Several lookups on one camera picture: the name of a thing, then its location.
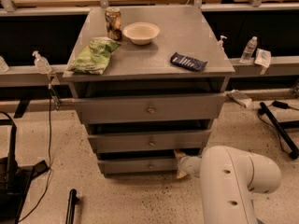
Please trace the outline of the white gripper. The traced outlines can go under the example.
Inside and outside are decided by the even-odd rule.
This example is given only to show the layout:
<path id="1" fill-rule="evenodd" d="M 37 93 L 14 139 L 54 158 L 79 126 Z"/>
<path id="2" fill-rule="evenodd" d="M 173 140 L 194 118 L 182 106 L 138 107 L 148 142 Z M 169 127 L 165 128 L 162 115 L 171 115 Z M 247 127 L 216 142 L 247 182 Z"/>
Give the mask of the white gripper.
<path id="1" fill-rule="evenodd" d="M 174 149 L 174 154 L 177 160 L 182 158 L 180 161 L 180 169 L 177 169 L 177 179 L 181 179 L 187 175 L 200 175 L 200 166 L 202 160 L 200 157 L 186 156 L 186 153 L 179 149 Z"/>

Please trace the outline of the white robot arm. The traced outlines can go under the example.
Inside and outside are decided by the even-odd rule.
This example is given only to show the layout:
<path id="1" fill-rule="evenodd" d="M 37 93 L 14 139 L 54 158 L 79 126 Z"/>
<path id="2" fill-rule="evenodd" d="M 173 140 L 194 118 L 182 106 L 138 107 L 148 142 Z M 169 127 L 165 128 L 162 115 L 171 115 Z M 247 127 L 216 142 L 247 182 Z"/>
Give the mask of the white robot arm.
<path id="1" fill-rule="evenodd" d="M 282 174 L 274 161 L 226 146 L 208 147 L 201 156 L 174 154 L 178 178 L 200 178 L 204 224 L 263 224 L 249 195 L 278 189 Z"/>

